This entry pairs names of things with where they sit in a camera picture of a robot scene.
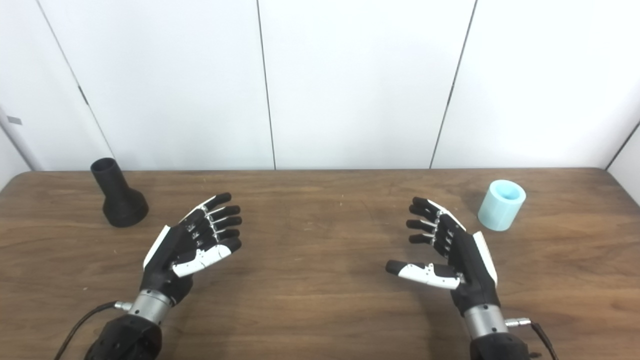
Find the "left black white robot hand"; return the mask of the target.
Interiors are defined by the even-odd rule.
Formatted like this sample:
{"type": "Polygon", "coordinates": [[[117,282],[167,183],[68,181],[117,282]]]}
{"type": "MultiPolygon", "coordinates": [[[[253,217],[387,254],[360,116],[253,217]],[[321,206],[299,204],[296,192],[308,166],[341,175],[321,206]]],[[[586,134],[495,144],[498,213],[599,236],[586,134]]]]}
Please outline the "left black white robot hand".
{"type": "Polygon", "coordinates": [[[139,289],[156,292],[178,305],[191,291],[193,276],[228,258],[242,246],[238,205],[230,193],[215,194],[178,223],[165,225],[142,264],[139,289]]]}

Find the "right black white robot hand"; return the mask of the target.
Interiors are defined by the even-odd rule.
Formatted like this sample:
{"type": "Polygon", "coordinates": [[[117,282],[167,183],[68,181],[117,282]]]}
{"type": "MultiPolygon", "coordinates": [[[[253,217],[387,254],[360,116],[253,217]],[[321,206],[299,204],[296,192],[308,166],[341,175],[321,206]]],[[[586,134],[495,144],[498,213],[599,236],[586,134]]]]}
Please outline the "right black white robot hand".
{"type": "Polygon", "coordinates": [[[446,264],[388,260],[385,270],[405,280],[449,290],[461,316],[478,306],[499,307],[498,274],[482,233],[467,232],[449,210],[427,198],[414,197],[409,212],[420,219],[408,219],[406,227],[421,231],[410,235],[409,243],[428,245],[446,264]]]}

